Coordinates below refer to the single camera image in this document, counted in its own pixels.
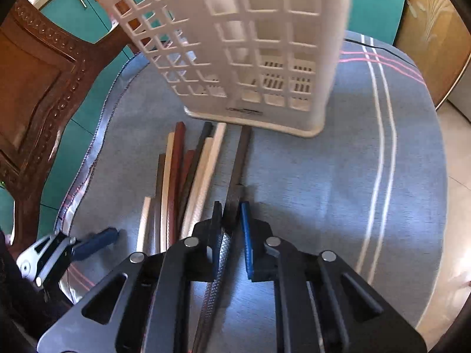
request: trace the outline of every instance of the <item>laundry basket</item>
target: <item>laundry basket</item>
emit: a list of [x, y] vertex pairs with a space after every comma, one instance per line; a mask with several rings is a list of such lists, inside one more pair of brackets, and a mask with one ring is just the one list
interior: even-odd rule
[[190, 116], [324, 127], [350, 0], [99, 0]]

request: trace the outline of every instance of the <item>beige floor tile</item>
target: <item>beige floor tile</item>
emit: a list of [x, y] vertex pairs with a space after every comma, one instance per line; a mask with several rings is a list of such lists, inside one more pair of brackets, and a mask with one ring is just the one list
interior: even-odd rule
[[440, 270], [417, 330], [430, 349], [471, 293], [471, 190], [448, 178], [448, 217]]
[[438, 110], [448, 175], [471, 189], [471, 124], [450, 103]]

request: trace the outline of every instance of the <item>carved wooden chair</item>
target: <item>carved wooden chair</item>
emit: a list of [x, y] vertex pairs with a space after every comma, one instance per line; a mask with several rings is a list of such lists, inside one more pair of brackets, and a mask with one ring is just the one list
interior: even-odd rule
[[0, 181], [15, 200], [11, 254], [36, 240], [39, 204], [65, 126], [129, 42], [120, 27], [90, 44], [17, 0], [0, 26]]

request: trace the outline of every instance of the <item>wooden stick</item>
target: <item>wooden stick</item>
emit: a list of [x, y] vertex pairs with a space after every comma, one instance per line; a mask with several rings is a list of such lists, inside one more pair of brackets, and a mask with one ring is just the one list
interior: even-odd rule
[[187, 209], [188, 198], [190, 196], [190, 191], [193, 186], [193, 181], [195, 180], [196, 168], [199, 165], [201, 153], [203, 150], [204, 142], [206, 138], [211, 135], [211, 131], [213, 130], [213, 124], [211, 122], [205, 122], [203, 125], [203, 129], [201, 131], [198, 144], [195, 149], [195, 156], [191, 161], [191, 166], [188, 171], [187, 179], [185, 179], [185, 183], [183, 184], [182, 193], [180, 195], [180, 204], [178, 205], [178, 220], [177, 224], [180, 228], [183, 227], [183, 218], [185, 217], [185, 211]]
[[177, 237], [178, 187], [180, 186], [180, 168], [185, 143], [185, 124], [178, 122], [173, 139], [172, 161], [170, 165], [169, 195], [167, 204], [167, 249], [174, 244]]
[[169, 199], [170, 167], [172, 162], [173, 139], [175, 133], [170, 133], [165, 153], [165, 166], [163, 168], [162, 203], [160, 209], [160, 252], [167, 250], [167, 205]]
[[162, 185], [163, 185], [164, 168], [165, 168], [165, 154], [159, 154], [159, 164], [157, 165], [157, 178], [155, 182], [155, 205], [154, 205], [155, 253], [159, 253], [159, 250], [160, 250], [160, 212], [162, 210]]
[[194, 156], [195, 156], [195, 150], [188, 150], [183, 156], [183, 168], [182, 168], [181, 176], [180, 176], [180, 188], [178, 189], [178, 198], [181, 198], [183, 186], [185, 184], [185, 181], [187, 180], [188, 171], [190, 170], [190, 166], [191, 166]]
[[144, 198], [144, 204], [142, 205], [141, 211], [141, 220], [139, 222], [139, 230], [137, 231], [137, 243], [136, 243], [136, 252], [144, 252], [145, 239], [148, 233], [148, 221], [150, 202], [151, 199], [149, 196]]
[[206, 169], [206, 164], [208, 162], [209, 153], [212, 145], [213, 139], [206, 138], [206, 140], [204, 141], [203, 150], [201, 152], [200, 161], [198, 163], [198, 168], [196, 169], [195, 178], [191, 186], [190, 196], [188, 198], [188, 204], [185, 210], [185, 217], [183, 219], [183, 225], [180, 232], [180, 239], [184, 239], [190, 236], [190, 222], [195, 209], [196, 200], [198, 199], [201, 180], [203, 179], [204, 170]]
[[193, 232], [193, 227], [196, 223], [201, 220], [203, 214], [204, 203], [206, 201], [206, 195], [213, 177], [214, 169], [216, 168], [216, 162], [218, 161], [219, 151], [221, 150], [222, 139], [224, 138], [226, 123], [220, 122], [216, 126], [216, 132], [214, 133], [213, 145], [208, 157], [208, 162], [204, 170], [203, 179], [201, 180], [201, 186], [198, 193], [198, 197], [195, 204], [195, 209], [190, 222], [189, 235]]

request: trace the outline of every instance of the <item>chair backrest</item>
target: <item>chair backrest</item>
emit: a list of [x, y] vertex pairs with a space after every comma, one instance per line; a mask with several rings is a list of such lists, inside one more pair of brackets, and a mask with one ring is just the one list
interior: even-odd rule
[[28, 0], [17, 0], [0, 26], [0, 180], [15, 200], [14, 256], [36, 240], [42, 189], [65, 126], [128, 42], [119, 27], [96, 44], [82, 41]]
[[189, 115], [322, 130], [350, 0], [99, 1]]

